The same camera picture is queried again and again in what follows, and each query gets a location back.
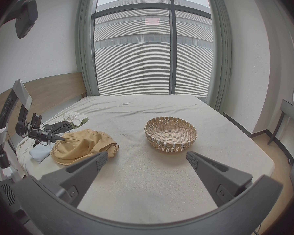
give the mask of building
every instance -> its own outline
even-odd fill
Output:
[[[184,0],[176,4],[210,13]],[[133,3],[167,0],[118,0],[97,12]],[[176,11],[177,69],[175,94],[205,98],[212,68],[211,19]],[[169,12],[137,9],[95,19],[94,49],[100,95],[168,94],[170,76]]]

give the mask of wooden floor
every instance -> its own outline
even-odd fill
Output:
[[[274,161],[272,178],[283,184],[283,190],[276,204],[260,226],[259,234],[261,234],[270,227],[285,209],[293,196],[293,187],[289,177],[291,167],[281,149],[274,142],[267,145],[269,137],[266,134],[254,137],[253,140]]]

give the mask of green curtain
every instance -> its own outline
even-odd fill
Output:
[[[223,113],[230,83],[232,38],[223,0],[208,0],[213,26],[213,60],[206,104]]]
[[[82,73],[88,96],[99,95],[91,50],[91,10],[94,0],[80,0],[75,24],[77,70]]]

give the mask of bed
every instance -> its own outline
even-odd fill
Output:
[[[234,124],[191,95],[87,96],[66,108],[89,121],[76,129],[108,133],[120,146],[109,158],[78,209],[121,222],[163,223],[207,213],[217,206],[186,160],[186,151],[165,153],[154,149],[144,133],[145,123],[173,116],[192,123],[196,142],[188,149],[252,174],[271,176],[274,162]],[[31,158],[33,140],[19,143],[17,156],[27,175],[62,168],[48,156],[40,164]]]

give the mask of bamboo basket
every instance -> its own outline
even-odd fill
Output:
[[[178,152],[189,148],[197,138],[196,128],[189,122],[173,117],[158,117],[145,124],[149,143],[160,151]]]

